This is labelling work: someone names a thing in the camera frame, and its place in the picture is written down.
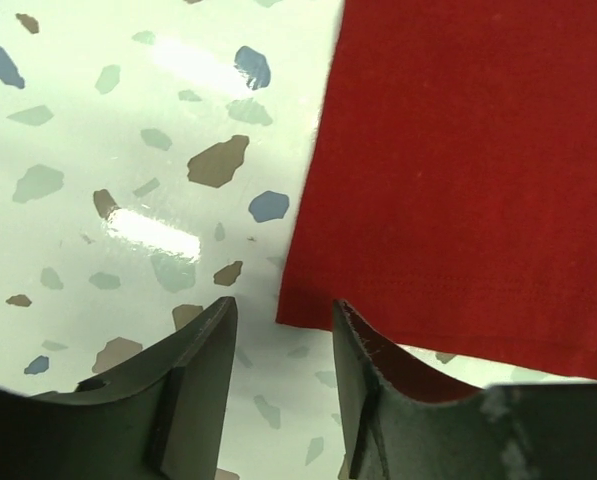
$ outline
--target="red fabric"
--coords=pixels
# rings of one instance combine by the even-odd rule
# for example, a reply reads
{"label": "red fabric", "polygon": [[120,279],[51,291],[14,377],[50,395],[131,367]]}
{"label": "red fabric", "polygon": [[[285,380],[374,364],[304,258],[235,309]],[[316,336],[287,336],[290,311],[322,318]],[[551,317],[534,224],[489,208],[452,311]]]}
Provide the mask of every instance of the red fabric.
{"label": "red fabric", "polygon": [[278,321],[597,378],[597,1],[347,0]]}

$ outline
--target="terrazzo floor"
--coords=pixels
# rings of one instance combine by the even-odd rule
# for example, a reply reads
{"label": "terrazzo floor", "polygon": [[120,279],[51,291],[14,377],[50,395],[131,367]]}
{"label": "terrazzo floor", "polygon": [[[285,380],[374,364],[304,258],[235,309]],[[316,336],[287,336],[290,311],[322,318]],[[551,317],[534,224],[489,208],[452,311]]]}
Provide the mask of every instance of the terrazzo floor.
{"label": "terrazzo floor", "polygon": [[[333,479],[331,335],[273,323],[340,0],[0,0],[0,385],[240,310],[218,478]],[[422,349],[475,384],[554,376]]]}

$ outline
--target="red towel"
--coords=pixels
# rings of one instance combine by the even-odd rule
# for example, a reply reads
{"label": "red towel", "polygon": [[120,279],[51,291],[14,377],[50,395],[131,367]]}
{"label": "red towel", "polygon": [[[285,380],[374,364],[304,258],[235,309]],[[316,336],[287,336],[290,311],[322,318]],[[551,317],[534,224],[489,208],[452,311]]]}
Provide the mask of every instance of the red towel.
{"label": "red towel", "polygon": [[347,0],[278,321],[597,378],[597,1]]}

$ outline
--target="glossy floor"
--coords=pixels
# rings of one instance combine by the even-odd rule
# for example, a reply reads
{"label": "glossy floor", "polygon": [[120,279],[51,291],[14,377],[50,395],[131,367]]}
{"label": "glossy floor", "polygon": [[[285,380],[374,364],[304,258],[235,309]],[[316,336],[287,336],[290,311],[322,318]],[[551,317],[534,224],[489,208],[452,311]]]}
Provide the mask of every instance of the glossy floor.
{"label": "glossy floor", "polygon": [[220,467],[336,478],[331,336],[273,319],[341,9],[0,0],[0,385],[72,390],[234,295]]}

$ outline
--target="gray speck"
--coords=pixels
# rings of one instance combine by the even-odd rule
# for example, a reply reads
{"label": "gray speck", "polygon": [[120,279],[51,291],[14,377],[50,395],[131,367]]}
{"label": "gray speck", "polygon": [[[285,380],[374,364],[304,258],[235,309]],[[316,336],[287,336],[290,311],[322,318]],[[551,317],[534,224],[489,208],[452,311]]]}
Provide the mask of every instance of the gray speck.
{"label": "gray speck", "polygon": [[62,290],[65,286],[60,280],[58,272],[51,267],[42,269],[40,273],[40,283],[50,290]]}
{"label": "gray speck", "polygon": [[94,191],[92,200],[94,201],[94,207],[96,207],[98,216],[107,221],[111,219],[114,212],[120,209],[118,202],[111,196],[109,190],[106,189]]}
{"label": "gray speck", "polygon": [[289,197],[282,193],[266,191],[249,204],[249,213],[258,223],[284,218],[289,210]]}
{"label": "gray speck", "polygon": [[262,395],[256,395],[254,403],[262,417],[269,423],[269,426],[274,430],[280,430],[280,409],[270,405]]}
{"label": "gray speck", "polygon": [[240,480],[240,475],[234,472],[228,472],[227,470],[216,469],[216,476],[214,480]]}
{"label": "gray speck", "polygon": [[94,273],[89,283],[100,290],[117,290],[120,288],[120,277],[105,272]]}
{"label": "gray speck", "polygon": [[305,466],[309,465],[317,459],[325,450],[325,439],[323,437],[312,438],[307,448],[307,458],[305,458]]}
{"label": "gray speck", "polygon": [[212,145],[187,162],[187,179],[213,188],[231,182],[236,170],[245,162],[248,145],[246,135],[234,135],[226,142]]}
{"label": "gray speck", "polygon": [[133,340],[117,337],[110,340],[100,352],[96,354],[96,363],[91,371],[102,373],[129,360],[142,352],[142,345]]}
{"label": "gray speck", "polygon": [[168,292],[177,293],[196,284],[196,266],[189,259],[157,252],[150,261],[156,280]]}
{"label": "gray speck", "polygon": [[245,368],[251,368],[254,366],[253,362],[249,359],[247,354],[241,347],[236,347],[236,358],[243,364]]}
{"label": "gray speck", "polygon": [[34,165],[16,183],[16,191],[12,200],[16,203],[27,203],[39,200],[57,192],[64,186],[65,174],[46,165]]}
{"label": "gray speck", "polygon": [[38,105],[37,107],[12,113],[7,118],[30,127],[39,127],[54,118],[54,114],[46,105]]}
{"label": "gray speck", "polygon": [[242,273],[242,262],[240,260],[221,268],[214,274],[214,283],[223,287],[230,287]]}
{"label": "gray speck", "polygon": [[20,76],[18,67],[3,47],[0,47],[0,81],[21,90],[25,88],[25,79]]}
{"label": "gray speck", "polygon": [[181,90],[178,92],[178,100],[181,102],[200,102],[200,98],[193,90]]}
{"label": "gray speck", "polygon": [[111,93],[120,83],[120,65],[107,65],[100,71],[96,90],[101,95]]}
{"label": "gray speck", "polygon": [[436,360],[438,360],[442,364],[446,365],[449,362],[451,362],[454,358],[456,358],[456,355],[454,355],[453,353],[436,352]]}
{"label": "gray speck", "polygon": [[289,358],[305,358],[309,355],[309,347],[298,347],[287,354]]}
{"label": "gray speck", "polygon": [[234,100],[227,105],[227,114],[238,122],[268,127],[274,121],[267,109],[253,98]]}
{"label": "gray speck", "polygon": [[176,331],[185,328],[187,324],[193,322],[198,315],[203,312],[202,305],[178,305],[171,311],[171,316],[174,319],[174,326]]}
{"label": "gray speck", "polygon": [[49,370],[49,357],[40,355],[31,361],[29,366],[25,368],[25,375],[38,375]]}
{"label": "gray speck", "polygon": [[38,20],[31,15],[27,15],[26,13],[17,13],[16,18],[20,24],[25,27],[25,29],[32,35],[40,33],[40,24],[38,23]]}
{"label": "gray speck", "polygon": [[42,348],[49,350],[50,352],[59,352],[60,350],[66,350],[67,346],[62,343],[52,342],[51,340],[45,340],[42,342]]}
{"label": "gray speck", "polygon": [[144,45],[154,45],[156,43],[156,34],[149,30],[138,32],[131,37],[134,42],[142,43]]}
{"label": "gray speck", "polygon": [[16,307],[28,308],[33,303],[31,299],[25,295],[24,293],[18,295],[12,295],[7,300],[5,300],[7,305],[13,305]]}
{"label": "gray speck", "polygon": [[145,128],[140,131],[140,137],[145,145],[148,147],[157,148],[158,150],[167,151],[173,145],[171,138],[157,128]]}
{"label": "gray speck", "polygon": [[281,0],[256,0],[256,3],[261,7],[269,8],[280,2]]}
{"label": "gray speck", "polygon": [[152,178],[147,183],[145,183],[144,185],[142,185],[142,186],[138,187],[136,190],[134,190],[133,193],[138,198],[141,198],[141,197],[144,197],[145,195],[147,195],[148,193],[153,192],[159,186],[160,186],[160,181],[158,181],[157,178]]}
{"label": "gray speck", "polygon": [[316,372],[316,378],[320,380],[320,383],[328,386],[329,388],[338,387],[338,382],[336,381],[336,372]]}
{"label": "gray speck", "polygon": [[218,222],[218,225],[216,225],[216,229],[214,230],[214,239],[217,242],[222,242],[226,236],[224,225]]}

